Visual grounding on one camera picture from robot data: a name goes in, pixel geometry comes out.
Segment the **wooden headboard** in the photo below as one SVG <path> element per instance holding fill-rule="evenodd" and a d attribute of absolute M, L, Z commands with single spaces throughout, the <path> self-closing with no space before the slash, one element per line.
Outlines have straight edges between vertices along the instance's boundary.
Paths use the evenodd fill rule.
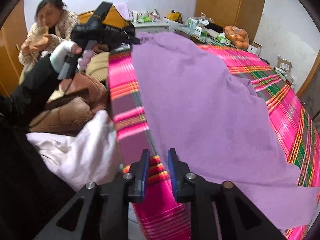
<path fill-rule="evenodd" d="M 87 20 L 92 16 L 94 10 L 80 13 L 79 19 L 81 23 L 86 23 Z M 112 25 L 118 28 L 123 28 L 129 25 L 129 22 L 122 18 L 122 16 L 118 13 L 117 9 L 112 6 L 106 19 L 103 21 L 104 24 Z"/>

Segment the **silver bolt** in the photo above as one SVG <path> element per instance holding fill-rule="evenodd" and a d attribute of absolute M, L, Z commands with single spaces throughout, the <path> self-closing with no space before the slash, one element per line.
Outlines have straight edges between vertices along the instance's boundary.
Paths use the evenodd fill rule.
<path fill-rule="evenodd" d="M 92 188 L 94 188 L 96 186 L 96 184 L 94 183 L 94 182 L 92 182 L 92 181 L 90 181 L 90 182 L 88 182 L 87 184 L 85 184 L 85 187 L 87 188 L 87 189 L 92 189 Z"/>
<path fill-rule="evenodd" d="M 193 172 L 189 172 L 186 175 L 187 179 L 194 179 L 196 177 L 196 175 Z"/>
<path fill-rule="evenodd" d="M 233 183 L 231 181 L 225 181 L 222 185 L 225 188 L 232 188 L 233 187 Z"/>
<path fill-rule="evenodd" d="M 125 173 L 125 174 L 123 174 L 123 178 L 124 179 L 132 179 L 132 174 L 131 173 Z"/>

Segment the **striped fabric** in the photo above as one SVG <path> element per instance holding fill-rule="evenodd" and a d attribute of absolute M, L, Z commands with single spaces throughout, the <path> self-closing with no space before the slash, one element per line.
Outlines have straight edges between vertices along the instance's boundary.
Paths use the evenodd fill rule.
<path fill-rule="evenodd" d="M 199 47 L 221 58 L 230 73 L 251 80 L 258 96 L 266 101 L 271 126 L 287 161 L 300 168 L 297 185 L 320 186 L 319 136 L 293 90 L 254 54 L 229 47 Z M 110 57 L 109 87 L 117 139 L 125 162 L 138 161 L 143 148 L 149 148 L 152 154 L 145 201 L 134 205 L 144 235 L 154 240 L 188 239 L 187 211 L 184 205 L 174 201 L 169 174 L 157 155 L 129 52 Z M 307 229 L 308 225 L 289 229 L 286 237 L 300 240 Z"/>

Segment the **white glove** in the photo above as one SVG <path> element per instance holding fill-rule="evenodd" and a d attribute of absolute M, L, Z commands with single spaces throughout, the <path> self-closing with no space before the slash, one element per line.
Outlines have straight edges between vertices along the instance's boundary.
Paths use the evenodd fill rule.
<path fill-rule="evenodd" d="M 50 62 L 53 69 L 60 73 L 66 56 L 69 53 L 79 54 L 82 52 L 82 49 L 73 41 L 63 41 L 61 42 L 58 47 L 52 52 L 50 55 Z M 90 62 L 91 58 L 94 56 L 93 49 L 85 50 L 82 54 L 82 57 L 78 59 L 78 69 L 83 71 L 87 67 L 88 63 Z"/>

